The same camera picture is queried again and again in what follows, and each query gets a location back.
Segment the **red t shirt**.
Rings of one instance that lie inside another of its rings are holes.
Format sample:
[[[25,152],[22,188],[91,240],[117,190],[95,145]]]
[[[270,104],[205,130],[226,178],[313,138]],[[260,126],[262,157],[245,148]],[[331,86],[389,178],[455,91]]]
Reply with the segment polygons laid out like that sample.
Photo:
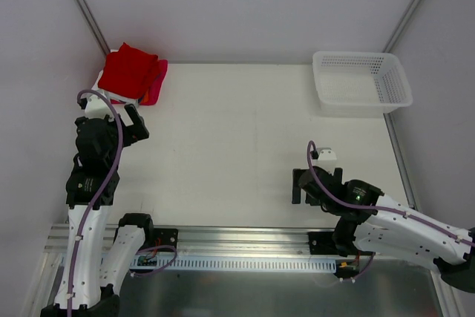
[[[121,97],[139,99],[160,74],[158,55],[146,53],[123,42],[106,56],[98,87]]]

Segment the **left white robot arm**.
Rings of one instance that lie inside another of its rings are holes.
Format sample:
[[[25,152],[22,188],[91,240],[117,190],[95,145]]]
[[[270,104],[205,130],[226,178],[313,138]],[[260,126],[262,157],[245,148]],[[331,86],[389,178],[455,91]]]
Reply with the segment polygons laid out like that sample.
[[[41,316],[118,316],[119,291],[138,250],[155,241],[149,214],[127,213],[119,220],[113,246],[102,257],[108,216],[119,183],[118,163],[123,148],[149,137],[143,118],[132,104],[125,106],[132,124],[105,114],[79,117],[73,169],[66,183],[68,248],[61,284],[53,303]]]

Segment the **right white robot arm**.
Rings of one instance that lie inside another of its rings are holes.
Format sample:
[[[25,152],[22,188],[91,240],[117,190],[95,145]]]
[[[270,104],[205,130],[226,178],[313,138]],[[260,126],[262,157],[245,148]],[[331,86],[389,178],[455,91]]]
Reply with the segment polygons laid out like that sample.
[[[467,293],[474,292],[474,230],[429,218],[362,180],[342,180],[314,166],[293,169],[292,203],[318,206],[338,217],[328,252],[342,257],[379,253],[424,267]]]

